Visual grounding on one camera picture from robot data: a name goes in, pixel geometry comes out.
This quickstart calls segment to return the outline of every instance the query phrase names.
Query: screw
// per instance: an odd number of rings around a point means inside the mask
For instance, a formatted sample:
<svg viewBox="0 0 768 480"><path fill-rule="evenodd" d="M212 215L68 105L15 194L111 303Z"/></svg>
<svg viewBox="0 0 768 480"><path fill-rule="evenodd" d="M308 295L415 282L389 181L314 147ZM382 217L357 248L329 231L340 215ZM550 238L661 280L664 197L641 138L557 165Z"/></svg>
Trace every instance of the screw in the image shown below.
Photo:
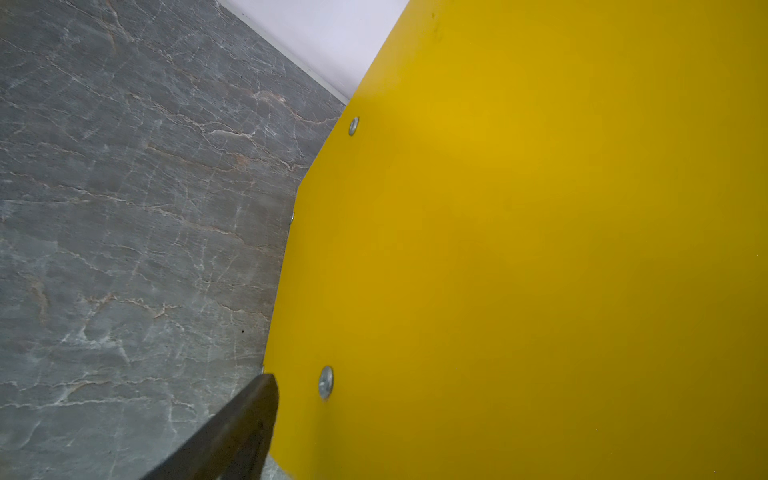
<svg viewBox="0 0 768 480"><path fill-rule="evenodd" d="M354 117L352 123L349 124L349 136L352 137L357 130L357 124L360 122L360 117Z"/></svg>
<svg viewBox="0 0 768 480"><path fill-rule="evenodd" d="M327 400L331 396L333 391L333 369L331 367L324 366L323 371L320 372L318 390L320 391L320 398L323 400Z"/></svg>

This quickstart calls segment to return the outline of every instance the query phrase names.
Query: yellow panel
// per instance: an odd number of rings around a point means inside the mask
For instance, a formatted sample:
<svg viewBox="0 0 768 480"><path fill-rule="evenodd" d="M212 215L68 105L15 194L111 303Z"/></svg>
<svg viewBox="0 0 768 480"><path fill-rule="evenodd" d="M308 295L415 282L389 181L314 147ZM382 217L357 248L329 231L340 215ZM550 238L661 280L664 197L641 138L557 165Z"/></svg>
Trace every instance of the yellow panel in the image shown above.
<svg viewBox="0 0 768 480"><path fill-rule="evenodd" d="M411 0L299 191L276 460L768 478L767 5Z"/></svg>

